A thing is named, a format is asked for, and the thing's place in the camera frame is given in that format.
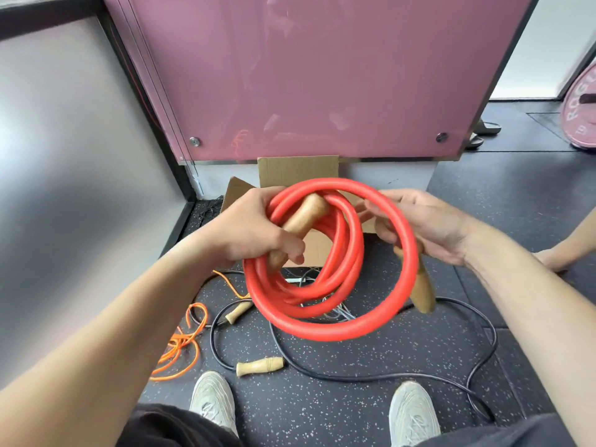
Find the pink weight plate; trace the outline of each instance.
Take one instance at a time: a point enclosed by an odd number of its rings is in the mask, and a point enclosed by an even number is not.
[[[562,130],[574,145],[596,151],[596,62],[569,89],[561,117]]]

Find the pink wall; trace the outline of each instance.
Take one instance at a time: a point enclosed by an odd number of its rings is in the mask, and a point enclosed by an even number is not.
[[[531,1],[106,3],[176,156],[246,160],[456,156]]]

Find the person's right hand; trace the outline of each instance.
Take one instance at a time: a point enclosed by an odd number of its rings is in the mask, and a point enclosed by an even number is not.
[[[409,221],[425,254],[443,262],[464,265],[473,238],[490,227],[433,195],[418,189],[389,189],[382,194],[394,202]],[[370,201],[355,206],[360,220],[376,217],[375,230],[382,240],[400,245],[387,215]]]

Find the cardboard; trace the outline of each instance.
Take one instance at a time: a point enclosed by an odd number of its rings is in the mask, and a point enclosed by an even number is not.
[[[339,175],[339,156],[319,156],[319,157],[268,157],[259,158],[257,161],[259,168],[260,187],[289,187],[295,183],[304,180],[316,179],[322,177],[338,177]],[[228,183],[221,211],[227,209],[236,199],[240,198],[250,188],[249,183],[232,177]],[[347,199],[355,203],[360,198],[353,194],[343,193]],[[365,222],[362,230],[366,233],[374,232],[374,219]],[[296,265],[293,262],[286,262],[285,268],[296,266],[323,266],[327,255],[332,247],[332,241],[324,234],[318,231],[310,231],[304,238],[306,251],[304,253],[304,263]]]

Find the gym floor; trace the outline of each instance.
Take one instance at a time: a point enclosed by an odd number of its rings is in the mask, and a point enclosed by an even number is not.
[[[571,148],[558,127],[556,102],[494,102],[483,119],[503,131],[486,138],[477,152],[458,162],[441,162],[428,191],[499,228],[530,251],[555,245],[596,205],[596,156]],[[197,228],[205,205],[198,204],[185,235]],[[360,279],[346,300],[360,315],[385,298],[400,265],[390,247],[365,234]],[[425,259],[437,296],[472,304],[498,331],[496,355],[476,374],[472,389],[508,425],[554,408],[538,377],[503,318],[476,277],[466,269]],[[596,255],[575,264],[562,276],[596,303]],[[246,292],[242,276],[231,280]],[[221,279],[200,293],[214,315],[234,295]],[[237,378],[223,370],[209,350],[205,331],[201,356],[186,375],[149,383],[143,402],[187,408],[201,373],[217,370],[235,394],[238,431],[247,445],[389,446],[387,416],[398,381],[341,384],[313,380],[292,368],[272,374]],[[490,332],[465,309],[441,304],[430,315],[409,311],[368,336],[339,343],[316,343],[281,335],[283,345],[307,368],[329,374],[422,372],[464,383],[473,364],[489,348]],[[216,342],[228,362],[276,356],[269,325],[256,310],[233,327],[220,331]],[[446,384],[421,380],[428,390],[443,432],[482,424],[465,395]]]

